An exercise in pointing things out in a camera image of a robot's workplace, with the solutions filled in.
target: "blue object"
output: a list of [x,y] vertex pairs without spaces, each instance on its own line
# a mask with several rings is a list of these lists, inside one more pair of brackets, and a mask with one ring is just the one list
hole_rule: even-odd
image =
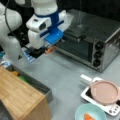
[[75,120],[84,120],[84,114],[89,114],[95,120],[107,120],[104,111],[98,106],[90,103],[83,104],[77,109],[75,113]]
[[42,33],[40,35],[40,38],[45,36],[46,34],[49,33],[49,36],[47,36],[45,38],[45,40],[51,44],[51,45],[54,45],[56,42],[58,42],[62,36],[63,36],[63,32],[58,29],[58,26],[63,24],[64,21],[61,21],[59,22],[59,12],[56,11],[54,12],[53,14],[50,14],[50,15],[46,15],[46,16],[43,16],[43,15],[37,15],[35,14],[37,17],[39,18],[46,18],[46,17],[50,17],[51,19],[51,22],[52,22],[52,25],[50,27],[48,27],[48,30],[45,31],[44,33]]
[[2,58],[5,55],[4,52],[0,52],[0,58]]
[[48,35],[45,40],[51,44],[54,45],[56,42],[58,42],[63,36],[63,32],[59,30],[58,28],[54,28],[51,30],[50,35]]

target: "blue block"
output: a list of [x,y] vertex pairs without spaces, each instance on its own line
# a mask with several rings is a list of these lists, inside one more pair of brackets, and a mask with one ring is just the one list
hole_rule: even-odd
[[54,45],[57,43],[61,38],[63,37],[63,32],[59,29],[56,29],[56,31],[50,32],[50,35],[48,35],[45,40],[51,44]]

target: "cable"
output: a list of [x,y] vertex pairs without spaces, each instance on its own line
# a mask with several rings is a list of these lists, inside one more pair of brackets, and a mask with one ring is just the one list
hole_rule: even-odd
[[6,7],[5,7],[5,22],[7,24],[7,27],[8,29],[10,30],[10,32],[12,33],[12,35],[20,42],[21,45],[23,45],[28,51],[34,53],[34,54],[39,54],[41,51],[38,51],[38,52],[35,52],[35,51],[31,51],[31,49],[29,49],[26,45],[24,45],[24,43],[14,34],[14,32],[11,30],[10,26],[9,26],[9,23],[8,23],[8,20],[7,20],[7,8],[8,8],[8,5],[10,3],[10,0],[8,0],[7,4],[6,4]]

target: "oven door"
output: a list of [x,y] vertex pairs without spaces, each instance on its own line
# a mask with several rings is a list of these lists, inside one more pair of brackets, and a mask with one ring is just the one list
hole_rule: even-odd
[[58,51],[90,66],[92,63],[93,40],[90,40],[91,38],[83,38],[81,39],[79,37],[73,39],[72,36],[64,36],[63,40],[57,44],[57,49]]

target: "plate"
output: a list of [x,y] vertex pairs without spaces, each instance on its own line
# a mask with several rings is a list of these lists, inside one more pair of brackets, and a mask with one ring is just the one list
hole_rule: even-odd
[[84,114],[89,114],[95,120],[107,120],[104,111],[98,106],[90,103],[83,104],[77,109],[75,113],[75,120],[84,120]]

